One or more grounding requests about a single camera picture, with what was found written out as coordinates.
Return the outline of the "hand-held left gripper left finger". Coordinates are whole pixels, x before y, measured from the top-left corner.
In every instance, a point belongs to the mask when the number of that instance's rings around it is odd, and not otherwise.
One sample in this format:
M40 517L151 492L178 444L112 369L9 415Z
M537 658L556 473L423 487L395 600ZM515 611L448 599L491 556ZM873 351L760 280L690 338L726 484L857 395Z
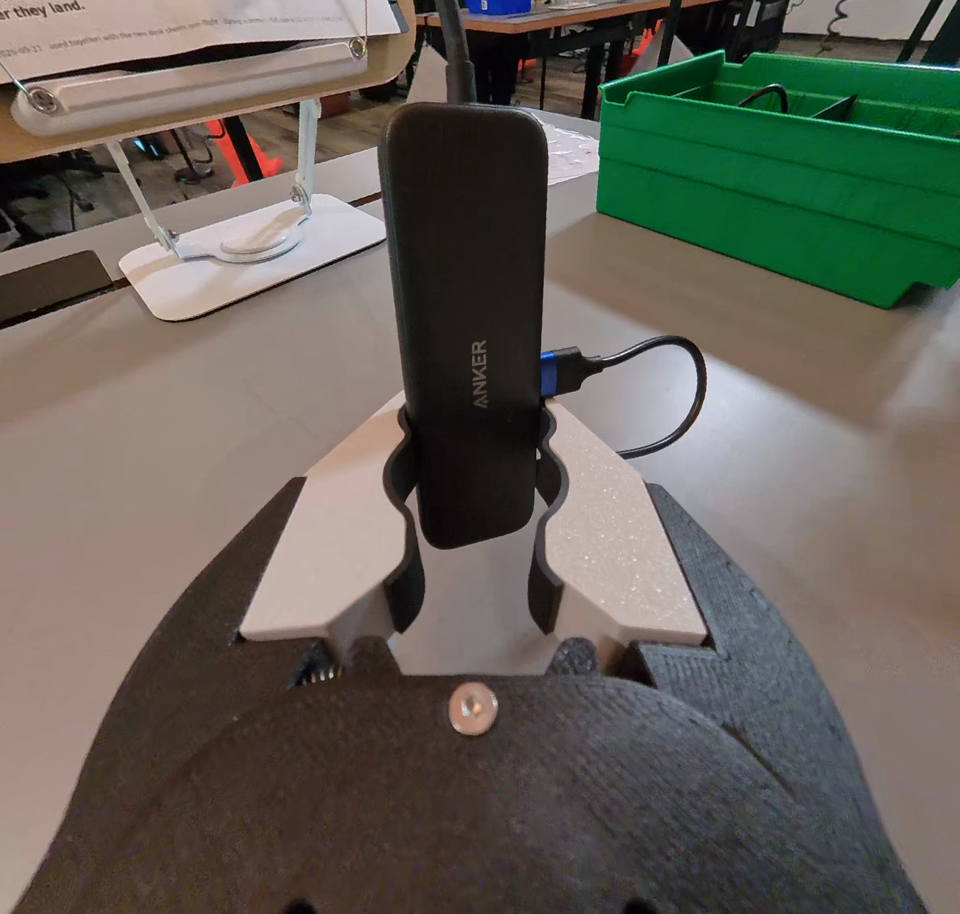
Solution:
M321 639L344 659L360 638L407 631L426 594L409 506L418 480L399 393L305 475L240 635Z

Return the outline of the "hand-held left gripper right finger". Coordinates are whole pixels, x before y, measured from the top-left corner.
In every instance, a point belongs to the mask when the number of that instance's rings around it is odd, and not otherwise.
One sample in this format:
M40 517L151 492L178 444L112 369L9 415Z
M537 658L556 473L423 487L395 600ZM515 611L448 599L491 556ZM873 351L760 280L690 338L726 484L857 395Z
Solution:
M546 510L527 584L536 627L589 641L603 668L634 642L702 646L707 626L642 475L555 400L541 434Z

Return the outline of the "black cable blue plug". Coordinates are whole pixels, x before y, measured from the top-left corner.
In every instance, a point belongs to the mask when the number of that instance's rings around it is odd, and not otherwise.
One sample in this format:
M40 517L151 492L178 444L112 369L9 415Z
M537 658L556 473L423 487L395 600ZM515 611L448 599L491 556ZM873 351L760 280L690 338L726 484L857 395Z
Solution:
M555 399L580 390L589 378L607 369L615 368L636 357L659 348L677 348L689 355L695 372L696 387L690 409L682 422L665 437L650 444L617 452L625 461L650 456L672 447L694 426L704 407L708 391L708 372L705 358L691 340L676 334L665 334L646 339L608 356L586 356L578 347L567 347L543 352L539 358L539 395L542 401Z

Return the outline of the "black usb hub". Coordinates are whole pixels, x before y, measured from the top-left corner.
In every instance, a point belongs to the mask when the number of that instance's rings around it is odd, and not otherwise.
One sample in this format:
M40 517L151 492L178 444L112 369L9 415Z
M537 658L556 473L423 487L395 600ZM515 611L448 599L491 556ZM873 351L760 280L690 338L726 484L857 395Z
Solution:
M514 533L541 424L545 130L518 108L405 104L378 166L422 533Z

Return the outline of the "green plastic bin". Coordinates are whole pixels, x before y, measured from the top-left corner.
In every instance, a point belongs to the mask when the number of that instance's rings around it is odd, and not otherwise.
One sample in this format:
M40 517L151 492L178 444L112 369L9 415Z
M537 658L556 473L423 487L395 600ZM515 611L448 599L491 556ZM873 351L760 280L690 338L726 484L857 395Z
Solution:
M959 72L722 51L605 83L596 209L876 308L959 271Z

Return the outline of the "grey desk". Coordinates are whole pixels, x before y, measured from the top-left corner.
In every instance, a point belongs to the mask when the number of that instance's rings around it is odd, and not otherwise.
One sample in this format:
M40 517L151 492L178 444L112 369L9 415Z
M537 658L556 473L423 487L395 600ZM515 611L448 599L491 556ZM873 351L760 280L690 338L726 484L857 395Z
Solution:
M643 459L782 612L894 848L958 912L958 288L851 301L549 192L546 348L677 333L696 426ZM193 578L402 387L383 247L165 323L128 286L2 330L2 912Z

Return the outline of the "orange plastic object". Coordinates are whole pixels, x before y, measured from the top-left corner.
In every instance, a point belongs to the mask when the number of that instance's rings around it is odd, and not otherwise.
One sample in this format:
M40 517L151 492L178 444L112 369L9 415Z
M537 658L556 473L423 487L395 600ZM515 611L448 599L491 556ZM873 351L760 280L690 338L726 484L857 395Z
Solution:
M210 119L203 124L217 156L227 169L226 177L232 188L280 173L282 160L264 153L239 116Z

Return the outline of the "wooden workbench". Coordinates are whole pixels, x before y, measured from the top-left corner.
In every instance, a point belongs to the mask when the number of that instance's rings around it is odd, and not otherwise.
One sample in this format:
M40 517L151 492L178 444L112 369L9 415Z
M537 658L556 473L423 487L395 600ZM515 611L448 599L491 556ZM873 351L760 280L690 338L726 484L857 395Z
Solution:
M537 6L529 12L508 15L484 15L462 11L463 27L468 31L496 37L529 38L528 58L543 62L574 49L585 49L585 80L580 116L594 119L598 89L606 81L618 79L623 58L643 31L656 27L664 18L676 32L678 15L683 10L702 6L732 5L737 16L733 40L724 41L725 49L738 51L748 28L752 5L761 0L594 0L568 6ZM772 0L784 5L789 0Z

